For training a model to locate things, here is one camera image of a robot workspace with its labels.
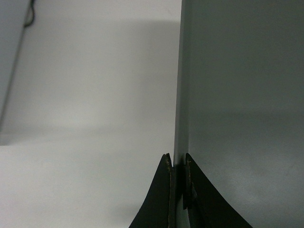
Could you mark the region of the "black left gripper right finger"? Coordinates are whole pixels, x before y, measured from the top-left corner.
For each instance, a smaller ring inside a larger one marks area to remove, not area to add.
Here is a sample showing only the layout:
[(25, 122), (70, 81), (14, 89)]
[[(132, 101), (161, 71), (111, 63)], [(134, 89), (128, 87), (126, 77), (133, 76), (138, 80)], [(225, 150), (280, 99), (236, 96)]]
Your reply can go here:
[(191, 228), (250, 228), (223, 198), (189, 153), (185, 155), (183, 207)]

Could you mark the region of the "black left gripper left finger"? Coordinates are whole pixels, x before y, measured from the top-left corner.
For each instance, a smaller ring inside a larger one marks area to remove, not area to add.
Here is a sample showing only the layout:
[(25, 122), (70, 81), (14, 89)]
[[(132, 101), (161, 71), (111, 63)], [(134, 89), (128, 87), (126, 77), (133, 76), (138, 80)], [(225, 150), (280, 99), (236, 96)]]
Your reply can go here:
[(131, 228), (176, 227), (175, 170), (169, 154), (161, 157), (148, 193)]

